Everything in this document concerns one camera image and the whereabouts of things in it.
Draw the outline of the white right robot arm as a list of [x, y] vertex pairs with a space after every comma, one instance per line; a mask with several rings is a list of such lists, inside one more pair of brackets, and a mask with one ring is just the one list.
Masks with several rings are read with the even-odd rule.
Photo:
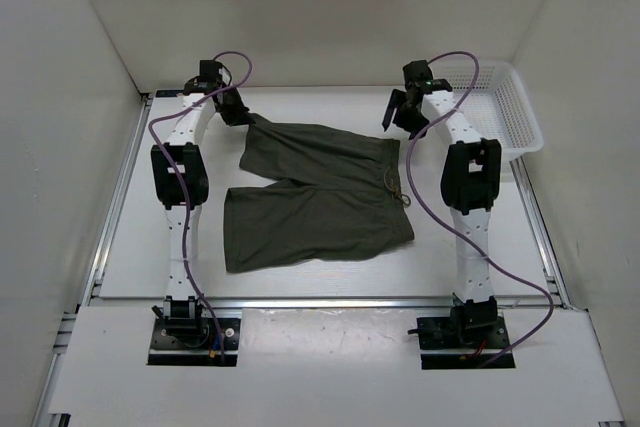
[[[422, 128], [454, 107], [454, 94], [444, 79], [420, 81], [405, 91], [394, 89], [382, 126], [394, 124], [415, 138]], [[457, 111], [435, 126], [447, 145], [440, 181], [443, 202], [456, 231], [457, 280], [449, 334], [460, 346], [477, 343], [497, 322], [488, 253], [490, 211], [500, 188], [502, 147], [486, 139]]]

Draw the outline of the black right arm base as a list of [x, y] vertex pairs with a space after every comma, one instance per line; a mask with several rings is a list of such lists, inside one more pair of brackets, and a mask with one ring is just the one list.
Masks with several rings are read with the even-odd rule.
[[505, 320], [491, 296], [482, 302], [458, 299], [446, 316], [423, 316], [407, 331], [418, 339], [423, 370], [513, 369]]

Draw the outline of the olive green shorts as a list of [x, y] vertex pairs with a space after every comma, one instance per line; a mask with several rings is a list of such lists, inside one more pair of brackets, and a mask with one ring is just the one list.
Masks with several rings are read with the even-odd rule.
[[399, 160], [395, 139], [255, 115], [239, 166], [270, 183], [226, 193], [227, 272], [363, 261], [412, 242]]

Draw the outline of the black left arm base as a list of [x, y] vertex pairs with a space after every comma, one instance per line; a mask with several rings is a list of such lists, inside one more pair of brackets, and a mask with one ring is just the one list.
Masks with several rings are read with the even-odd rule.
[[168, 297], [152, 307], [154, 326], [147, 364], [151, 366], [235, 367], [241, 338], [240, 318], [213, 319], [190, 296]]

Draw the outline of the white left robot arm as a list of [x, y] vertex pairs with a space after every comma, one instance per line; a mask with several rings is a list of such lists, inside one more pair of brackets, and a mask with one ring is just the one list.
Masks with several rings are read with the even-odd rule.
[[204, 294], [194, 278], [198, 224], [209, 197], [209, 178], [200, 143], [218, 115], [228, 126], [252, 122], [238, 90], [222, 87], [206, 94], [199, 85], [186, 90], [182, 109], [151, 120], [151, 165], [156, 196], [169, 230], [169, 280], [156, 315], [188, 347], [206, 342], [210, 324], [203, 317]]

